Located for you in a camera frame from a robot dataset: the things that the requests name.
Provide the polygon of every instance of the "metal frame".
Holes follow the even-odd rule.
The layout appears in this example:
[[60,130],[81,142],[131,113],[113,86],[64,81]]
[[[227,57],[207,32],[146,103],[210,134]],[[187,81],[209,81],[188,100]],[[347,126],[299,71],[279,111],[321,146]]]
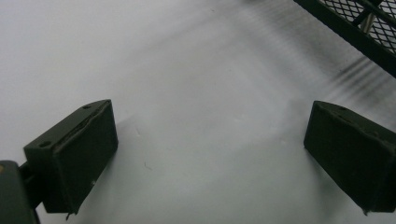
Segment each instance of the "metal frame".
[[294,2],[326,24],[393,77],[396,77],[396,55],[367,34],[367,27],[366,30],[363,30],[364,23],[366,22],[365,25],[367,25],[367,18],[370,18],[370,15],[378,17],[389,27],[396,29],[396,20],[377,7],[382,1],[355,0],[356,3],[364,7],[364,10],[354,21],[348,21],[319,0],[294,0]]

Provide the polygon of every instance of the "metal mesh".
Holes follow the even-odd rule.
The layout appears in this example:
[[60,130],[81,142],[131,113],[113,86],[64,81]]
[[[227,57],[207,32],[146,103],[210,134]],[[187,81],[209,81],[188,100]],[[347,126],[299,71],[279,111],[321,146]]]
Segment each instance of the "metal mesh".
[[376,18],[370,36],[392,53],[396,53],[396,30],[386,22]]
[[320,0],[327,7],[337,12],[348,21],[355,20],[363,12],[364,8],[351,0]]
[[388,13],[391,17],[396,19],[396,2],[395,0],[385,0],[379,5],[379,8],[386,13]]
[[[320,0],[320,2],[324,3],[329,9],[335,11],[348,21],[354,21],[364,10],[364,8],[354,0]],[[395,0],[384,0],[378,8],[396,19]],[[376,18],[369,34],[370,37],[385,49],[396,54],[396,30],[386,22]]]

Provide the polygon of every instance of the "wire mesh grate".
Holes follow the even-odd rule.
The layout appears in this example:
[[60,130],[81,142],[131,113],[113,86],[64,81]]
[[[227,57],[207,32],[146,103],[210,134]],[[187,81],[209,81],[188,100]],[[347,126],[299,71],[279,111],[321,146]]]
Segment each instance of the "wire mesh grate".
[[337,12],[338,15],[344,17],[348,21],[354,21],[364,8],[351,0],[320,0],[327,7]]
[[370,36],[390,52],[396,53],[396,30],[386,22],[376,18]]
[[391,17],[396,19],[396,2],[395,0],[385,0],[380,5],[379,8],[384,12],[388,13]]

